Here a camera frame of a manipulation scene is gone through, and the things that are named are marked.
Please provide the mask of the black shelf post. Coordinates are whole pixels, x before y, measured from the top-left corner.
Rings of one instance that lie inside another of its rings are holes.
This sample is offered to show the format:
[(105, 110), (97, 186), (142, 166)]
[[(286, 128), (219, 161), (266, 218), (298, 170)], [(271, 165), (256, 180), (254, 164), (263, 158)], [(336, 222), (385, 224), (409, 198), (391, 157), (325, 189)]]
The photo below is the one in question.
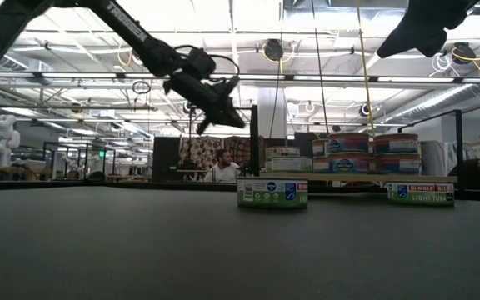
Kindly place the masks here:
[(260, 175), (260, 163), (259, 163), (259, 133), (258, 133), (258, 106), (251, 106), (250, 117), (250, 171), (254, 177)]

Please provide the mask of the black metal frame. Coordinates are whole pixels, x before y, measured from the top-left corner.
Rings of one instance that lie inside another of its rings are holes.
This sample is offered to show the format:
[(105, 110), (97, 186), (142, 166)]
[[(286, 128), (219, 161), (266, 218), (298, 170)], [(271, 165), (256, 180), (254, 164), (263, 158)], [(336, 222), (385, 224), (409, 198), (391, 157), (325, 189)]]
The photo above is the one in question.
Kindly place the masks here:
[(88, 142), (45, 142), (42, 158), (54, 173), (70, 171), (89, 174), (107, 173), (108, 164), (117, 151), (105, 145)]

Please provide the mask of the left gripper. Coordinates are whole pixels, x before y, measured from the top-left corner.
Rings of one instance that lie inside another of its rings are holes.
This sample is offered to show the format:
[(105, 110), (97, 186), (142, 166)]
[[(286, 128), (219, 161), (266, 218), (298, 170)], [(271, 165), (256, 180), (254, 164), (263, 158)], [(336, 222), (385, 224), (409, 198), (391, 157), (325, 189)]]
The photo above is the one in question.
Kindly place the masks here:
[(205, 118), (197, 126), (197, 134), (202, 135), (210, 124), (245, 127), (245, 122), (230, 97), (238, 81), (239, 77), (233, 76), (230, 80), (211, 85), (198, 81), (185, 72), (178, 72), (163, 84), (163, 88), (165, 93), (174, 91), (204, 112)]

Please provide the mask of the black table mat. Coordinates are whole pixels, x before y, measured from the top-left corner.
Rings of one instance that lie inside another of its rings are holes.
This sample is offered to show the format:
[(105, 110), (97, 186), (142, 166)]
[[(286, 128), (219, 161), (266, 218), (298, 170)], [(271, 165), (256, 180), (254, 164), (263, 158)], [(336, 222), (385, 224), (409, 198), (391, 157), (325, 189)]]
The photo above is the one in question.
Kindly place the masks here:
[(265, 210), (232, 192), (3, 190), (0, 299), (480, 300), (480, 202), (360, 193)]

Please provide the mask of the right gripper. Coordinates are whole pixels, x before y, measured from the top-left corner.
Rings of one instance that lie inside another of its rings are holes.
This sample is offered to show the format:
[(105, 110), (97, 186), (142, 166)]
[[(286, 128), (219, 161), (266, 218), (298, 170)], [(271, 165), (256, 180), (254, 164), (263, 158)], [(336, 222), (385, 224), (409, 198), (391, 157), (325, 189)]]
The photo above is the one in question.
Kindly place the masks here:
[(409, 0), (410, 27), (400, 24), (377, 50), (380, 58), (416, 48), (426, 57), (439, 52), (447, 41), (447, 30), (462, 24), (480, 0)]

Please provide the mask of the brown patterned quilt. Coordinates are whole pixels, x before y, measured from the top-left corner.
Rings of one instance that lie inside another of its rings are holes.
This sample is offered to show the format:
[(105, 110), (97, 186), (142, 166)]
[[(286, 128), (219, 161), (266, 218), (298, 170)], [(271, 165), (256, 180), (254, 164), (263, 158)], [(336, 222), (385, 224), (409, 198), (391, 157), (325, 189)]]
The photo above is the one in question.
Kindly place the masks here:
[(195, 174), (203, 178), (217, 162), (216, 152), (228, 150), (232, 161), (248, 173), (251, 171), (253, 158), (258, 157), (259, 170), (264, 169), (264, 138), (258, 138), (257, 155), (250, 137), (183, 137), (179, 148), (179, 162), (176, 171), (180, 175)]

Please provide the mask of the white building column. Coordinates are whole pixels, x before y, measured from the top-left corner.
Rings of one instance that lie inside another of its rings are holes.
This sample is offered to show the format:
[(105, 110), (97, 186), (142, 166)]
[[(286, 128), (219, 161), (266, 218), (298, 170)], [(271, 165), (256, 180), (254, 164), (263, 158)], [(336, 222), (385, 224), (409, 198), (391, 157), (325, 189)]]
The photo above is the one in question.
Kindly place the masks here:
[(284, 91), (262, 87), (257, 92), (258, 131), (263, 138), (287, 136), (287, 108)]

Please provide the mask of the pale hanging cloth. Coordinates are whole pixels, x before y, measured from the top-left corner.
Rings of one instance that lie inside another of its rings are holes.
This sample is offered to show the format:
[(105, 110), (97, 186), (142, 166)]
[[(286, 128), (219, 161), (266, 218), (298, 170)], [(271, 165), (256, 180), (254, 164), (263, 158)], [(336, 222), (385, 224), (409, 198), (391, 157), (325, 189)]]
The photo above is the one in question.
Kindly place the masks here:
[(421, 175), (447, 176), (457, 165), (457, 145), (454, 142), (420, 142)]

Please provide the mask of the black cabinet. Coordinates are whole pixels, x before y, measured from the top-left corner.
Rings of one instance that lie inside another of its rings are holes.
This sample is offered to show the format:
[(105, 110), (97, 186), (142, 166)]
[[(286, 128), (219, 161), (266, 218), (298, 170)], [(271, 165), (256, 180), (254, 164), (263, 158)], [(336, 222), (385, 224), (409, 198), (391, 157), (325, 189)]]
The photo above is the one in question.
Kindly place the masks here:
[(152, 181), (172, 182), (177, 179), (179, 137), (155, 137), (152, 154)]

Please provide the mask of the person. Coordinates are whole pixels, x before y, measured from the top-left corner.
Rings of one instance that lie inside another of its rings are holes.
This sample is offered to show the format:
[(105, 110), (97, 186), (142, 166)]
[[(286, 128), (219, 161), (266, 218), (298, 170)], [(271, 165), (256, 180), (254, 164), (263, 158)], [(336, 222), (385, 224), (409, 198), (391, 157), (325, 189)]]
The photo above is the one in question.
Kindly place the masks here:
[(203, 181), (206, 183), (235, 183), (240, 175), (240, 169), (232, 160), (229, 151), (219, 149), (216, 159), (216, 163), (207, 172)]
[(480, 190), (480, 158), (468, 159), (458, 163), (450, 172), (449, 176), (463, 175), (464, 188)]

